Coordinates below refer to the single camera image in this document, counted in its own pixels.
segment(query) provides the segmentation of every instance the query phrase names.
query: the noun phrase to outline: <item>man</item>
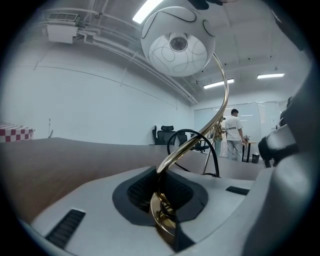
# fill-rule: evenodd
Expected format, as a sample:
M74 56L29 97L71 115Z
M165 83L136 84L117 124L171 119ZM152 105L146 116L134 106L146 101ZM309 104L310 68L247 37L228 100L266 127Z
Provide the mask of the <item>man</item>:
M229 117L225 122L225 136L228 146L228 156L227 158L232 160L232 154L236 152L236 160L242 161L242 142L247 143L244 140L242 133L242 124L238 118L239 111L235 108L231 110L231 117Z

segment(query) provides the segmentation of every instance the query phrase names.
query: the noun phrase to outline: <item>black vent slot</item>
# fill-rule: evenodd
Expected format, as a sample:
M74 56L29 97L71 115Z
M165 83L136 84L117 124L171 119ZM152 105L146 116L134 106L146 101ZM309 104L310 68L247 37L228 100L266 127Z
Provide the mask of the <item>black vent slot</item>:
M85 215L83 211L72 209L45 238L55 246L65 248Z

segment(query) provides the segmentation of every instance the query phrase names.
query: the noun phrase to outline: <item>lamp shade with line pattern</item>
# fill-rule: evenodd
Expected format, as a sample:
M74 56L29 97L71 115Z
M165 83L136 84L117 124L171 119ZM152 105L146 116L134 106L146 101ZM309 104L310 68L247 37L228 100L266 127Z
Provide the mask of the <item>lamp shade with line pattern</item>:
M208 64L215 50L215 36L198 11L174 6L149 17L142 29L141 47L159 72L186 77Z

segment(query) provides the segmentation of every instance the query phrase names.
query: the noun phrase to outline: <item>white wall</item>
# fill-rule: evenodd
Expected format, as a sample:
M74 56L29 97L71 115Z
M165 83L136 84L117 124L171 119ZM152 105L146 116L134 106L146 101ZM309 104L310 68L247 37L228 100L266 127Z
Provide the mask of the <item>white wall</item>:
M230 95L228 105L255 103L255 102L287 102L292 95L289 90L261 90L245 94L232 94L232 87L230 85ZM212 100L202 101L197 105L193 105L193 110L202 110L212 107L220 107L223 101L223 95Z
M6 72L1 120L35 129L34 139L48 137L49 118L53 137L110 144L153 144L154 125L193 129L184 98L96 46L23 43Z

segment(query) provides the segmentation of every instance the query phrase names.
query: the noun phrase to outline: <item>gray pants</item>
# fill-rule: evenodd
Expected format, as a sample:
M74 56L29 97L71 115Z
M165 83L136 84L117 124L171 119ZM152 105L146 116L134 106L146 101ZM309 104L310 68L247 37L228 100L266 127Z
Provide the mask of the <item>gray pants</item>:
M227 158L232 160L232 154L235 149L236 160L242 161L242 141L241 140L227 140L228 145L228 156Z

